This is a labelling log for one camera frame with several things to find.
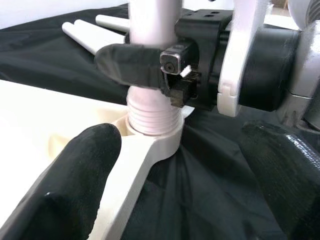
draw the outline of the black fabric background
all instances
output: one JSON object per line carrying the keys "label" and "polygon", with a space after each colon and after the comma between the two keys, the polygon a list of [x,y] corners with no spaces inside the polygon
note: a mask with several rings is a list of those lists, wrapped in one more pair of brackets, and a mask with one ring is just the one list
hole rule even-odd
{"label": "black fabric background", "polygon": [[[76,19],[95,23],[98,14],[127,18],[128,9],[90,9],[0,30],[0,79],[126,104],[128,88],[106,79],[94,56],[61,30]],[[246,107],[236,118],[195,110],[177,153],[152,167],[122,239],[286,239],[237,144],[249,120],[277,124],[274,113]],[[301,134],[319,151],[316,136]]]}

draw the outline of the white bracket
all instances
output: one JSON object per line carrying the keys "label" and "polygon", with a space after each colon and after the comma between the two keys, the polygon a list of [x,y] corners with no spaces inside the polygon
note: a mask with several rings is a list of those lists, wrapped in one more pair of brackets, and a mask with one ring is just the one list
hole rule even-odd
{"label": "white bracket", "polygon": [[226,48],[217,95],[219,113],[235,117],[247,55],[256,31],[264,23],[269,0],[234,0],[231,34]]}

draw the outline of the white backdrop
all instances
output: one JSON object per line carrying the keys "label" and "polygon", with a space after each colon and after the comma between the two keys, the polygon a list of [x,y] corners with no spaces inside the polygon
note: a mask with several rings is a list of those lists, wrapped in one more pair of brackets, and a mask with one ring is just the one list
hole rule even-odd
{"label": "white backdrop", "polygon": [[[0,29],[84,9],[108,8],[127,2],[128,0],[0,0]],[[184,0],[184,7],[191,10],[232,9],[233,0]]]}

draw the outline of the black clamp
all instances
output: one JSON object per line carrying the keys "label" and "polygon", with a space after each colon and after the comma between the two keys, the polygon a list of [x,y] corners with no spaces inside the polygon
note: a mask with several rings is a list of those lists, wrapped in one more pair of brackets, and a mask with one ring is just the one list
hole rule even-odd
{"label": "black clamp", "polygon": [[[175,25],[178,43],[167,50],[113,44],[97,52],[96,65],[120,84],[160,89],[170,97],[173,106],[183,107],[187,103],[211,109],[217,94],[210,78],[216,65],[221,33],[232,14],[233,11],[207,9],[187,13]],[[217,65],[221,68],[221,57],[218,59]],[[187,66],[191,71],[182,77],[180,74]]]}

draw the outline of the white vertical pole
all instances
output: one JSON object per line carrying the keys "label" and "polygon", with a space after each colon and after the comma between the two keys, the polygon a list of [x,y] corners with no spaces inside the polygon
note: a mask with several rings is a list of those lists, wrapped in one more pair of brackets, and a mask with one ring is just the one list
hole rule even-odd
{"label": "white vertical pole", "polygon": [[[131,0],[130,43],[162,49],[174,44],[177,41],[175,23],[181,16],[182,4],[183,0]],[[140,133],[164,135],[179,125],[173,122],[181,119],[180,109],[172,107],[170,99],[159,90],[132,86],[127,102],[129,123]]]}

